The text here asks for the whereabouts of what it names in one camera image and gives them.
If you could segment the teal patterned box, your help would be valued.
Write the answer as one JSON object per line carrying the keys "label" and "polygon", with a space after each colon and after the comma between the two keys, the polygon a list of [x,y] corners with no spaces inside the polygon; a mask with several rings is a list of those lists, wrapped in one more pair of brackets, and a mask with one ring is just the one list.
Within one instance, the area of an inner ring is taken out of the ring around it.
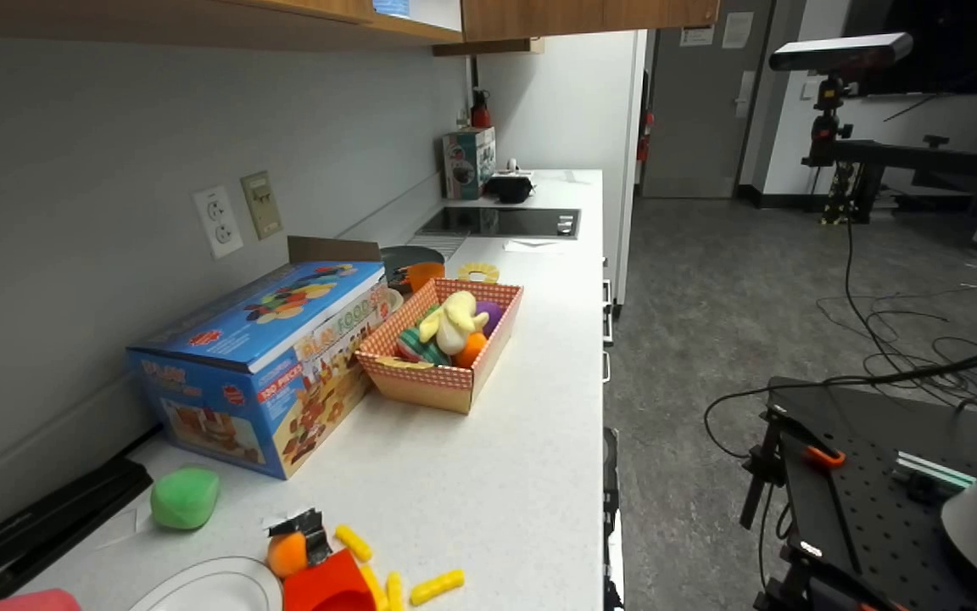
{"label": "teal patterned box", "polygon": [[440,136],[440,177],[448,200],[479,200],[496,174],[496,133],[454,129]]}

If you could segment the black bowl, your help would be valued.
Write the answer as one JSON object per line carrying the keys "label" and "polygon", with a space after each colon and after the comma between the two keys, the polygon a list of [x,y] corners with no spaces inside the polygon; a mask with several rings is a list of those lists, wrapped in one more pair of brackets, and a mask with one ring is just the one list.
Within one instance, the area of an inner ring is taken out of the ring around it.
{"label": "black bowl", "polygon": [[525,174],[500,174],[486,181],[482,193],[496,205],[525,205],[532,181]]}

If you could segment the beige wall switch plate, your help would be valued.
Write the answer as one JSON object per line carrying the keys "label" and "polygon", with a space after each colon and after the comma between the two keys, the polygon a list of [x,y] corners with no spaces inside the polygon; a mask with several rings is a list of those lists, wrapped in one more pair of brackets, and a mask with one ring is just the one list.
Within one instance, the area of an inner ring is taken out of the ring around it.
{"label": "beige wall switch plate", "polygon": [[240,181],[240,189],[244,189],[244,200],[246,200],[246,215],[254,222],[254,235],[257,237],[279,235],[281,231],[281,215],[279,215],[268,174],[266,168],[246,174]]}

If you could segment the white wall outlet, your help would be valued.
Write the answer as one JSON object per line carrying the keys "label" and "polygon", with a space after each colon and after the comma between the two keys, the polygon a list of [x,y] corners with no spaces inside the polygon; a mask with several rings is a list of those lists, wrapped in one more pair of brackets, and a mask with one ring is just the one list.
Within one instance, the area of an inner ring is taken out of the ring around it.
{"label": "white wall outlet", "polygon": [[197,189],[192,208],[212,258],[226,258],[244,247],[240,225],[225,188]]}

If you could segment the orange toy fruit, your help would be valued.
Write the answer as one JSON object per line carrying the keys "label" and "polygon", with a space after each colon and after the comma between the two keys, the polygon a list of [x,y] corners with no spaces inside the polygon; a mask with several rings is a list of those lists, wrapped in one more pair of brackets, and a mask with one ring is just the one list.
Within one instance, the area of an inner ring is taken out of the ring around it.
{"label": "orange toy fruit", "polygon": [[473,368],[479,354],[486,348],[486,343],[490,343],[486,331],[473,331],[465,346],[454,354],[454,368]]}

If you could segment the yellow toy fry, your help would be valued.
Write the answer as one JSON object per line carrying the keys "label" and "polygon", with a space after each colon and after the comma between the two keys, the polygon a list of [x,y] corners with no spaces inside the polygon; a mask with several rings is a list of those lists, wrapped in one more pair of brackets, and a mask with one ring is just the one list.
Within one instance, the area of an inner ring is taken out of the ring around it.
{"label": "yellow toy fry", "polygon": [[426,601],[435,601],[435,597],[440,597],[440,594],[459,589],[459,587],[465,587],[465,570],[445,570],[445,572],[435,572],[435,578],[421,580],[421,583],[410,589],[407,601],[410,601],[415,606],[421,606],[421,605],[426,605]]}

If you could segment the blue toy box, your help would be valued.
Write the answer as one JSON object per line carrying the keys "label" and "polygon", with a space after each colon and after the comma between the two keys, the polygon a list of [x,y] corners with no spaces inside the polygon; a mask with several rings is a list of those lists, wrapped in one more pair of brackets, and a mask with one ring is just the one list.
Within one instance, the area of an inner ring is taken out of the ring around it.
{"label": "blue toy box", "polygon": [[284,265],[130,346],[168,437],[290,477],[363,399],[361,343],[393,313],[380,262]]}

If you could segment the orange plastic cup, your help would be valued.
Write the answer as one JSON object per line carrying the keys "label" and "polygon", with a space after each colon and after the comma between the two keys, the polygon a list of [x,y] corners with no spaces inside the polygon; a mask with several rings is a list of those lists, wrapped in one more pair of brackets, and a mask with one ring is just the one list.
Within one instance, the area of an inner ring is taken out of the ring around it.
{"label": "orange plastic cup", "polygon": [[402,288],[407,288],[407,292],[417,292],[417,288],[425,288],[430,277],[440,277],[440,276],[445,276],[445,265],[437,265],[437,262],[407,265],[407,269],[402,269]]}

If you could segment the red toy fries holder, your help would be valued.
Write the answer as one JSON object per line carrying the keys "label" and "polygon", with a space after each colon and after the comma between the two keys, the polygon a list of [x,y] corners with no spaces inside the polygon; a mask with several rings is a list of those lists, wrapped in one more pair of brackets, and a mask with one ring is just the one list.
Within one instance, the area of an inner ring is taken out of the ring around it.
{"label": "red toy fries holder", "polygon": [[281,611],[378,611],[361,562],[340,550],[281,583]]}

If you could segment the black optical breadboard table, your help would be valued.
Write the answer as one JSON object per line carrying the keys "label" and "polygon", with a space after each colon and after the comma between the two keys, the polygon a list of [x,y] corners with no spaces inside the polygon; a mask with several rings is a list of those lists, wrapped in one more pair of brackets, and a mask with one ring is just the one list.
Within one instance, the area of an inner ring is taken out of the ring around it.
{"label": "black optical breadboard table", "polygon": [[977,407],[771,379],[741,521],[785,490],[756,611],[977,611]]}

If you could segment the black stapler tray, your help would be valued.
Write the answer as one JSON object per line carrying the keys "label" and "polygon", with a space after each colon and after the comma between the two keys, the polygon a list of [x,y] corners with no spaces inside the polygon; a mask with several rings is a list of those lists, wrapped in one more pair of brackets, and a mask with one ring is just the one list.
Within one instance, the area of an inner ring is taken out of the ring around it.
{"label": "black stapler tray", "polygon": [[2,519],[0,597],[19,589],[148,485],[154,474],[139,463],[114,458]]}

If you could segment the green plush toy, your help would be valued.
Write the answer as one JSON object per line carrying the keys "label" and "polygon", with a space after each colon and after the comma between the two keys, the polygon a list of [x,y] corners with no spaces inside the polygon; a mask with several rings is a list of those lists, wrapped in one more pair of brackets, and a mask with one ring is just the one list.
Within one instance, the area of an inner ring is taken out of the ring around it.
{"label": "green plush toy", "polygon": [[175,467],[154,482],[148,510],[160,528],[200,528],[220,499],[220,474],[206,467]]}

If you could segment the wooden cabinet door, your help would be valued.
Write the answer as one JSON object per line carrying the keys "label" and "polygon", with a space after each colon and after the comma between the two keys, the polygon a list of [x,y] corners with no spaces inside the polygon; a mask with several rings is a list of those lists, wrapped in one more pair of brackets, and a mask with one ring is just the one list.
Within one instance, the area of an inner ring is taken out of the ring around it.
{"label": "wooden cabinet door", "polygon": [[373,0],[0,0],[0,36],[188,47],[347,52],[459,43]]}
{"label": "wooden cabinet door", "polygon": [[724,0],[460,0],[467,42],[704,26]]}

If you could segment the yellow toy banana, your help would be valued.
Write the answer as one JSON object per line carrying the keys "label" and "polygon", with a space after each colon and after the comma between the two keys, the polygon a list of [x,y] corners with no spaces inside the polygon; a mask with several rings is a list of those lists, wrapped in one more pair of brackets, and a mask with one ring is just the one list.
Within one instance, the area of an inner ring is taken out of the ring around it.
{"label": "yellow toy banana", "polygon": [[465,343],[486,322],[490,316],[479,309],[479,300],[473,292],[450,292],[417,322],[417,337],[437,343]]}

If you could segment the black induction cooktop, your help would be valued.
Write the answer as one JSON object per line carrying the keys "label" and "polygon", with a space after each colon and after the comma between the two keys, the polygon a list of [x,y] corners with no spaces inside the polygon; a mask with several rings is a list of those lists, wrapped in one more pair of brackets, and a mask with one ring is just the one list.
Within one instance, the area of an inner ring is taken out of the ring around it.
{"label": "black induction cooktop", "polygon": [[465,237],[572,237],[577,231],[572,208],[445,208],[425,225],[425,235]]}

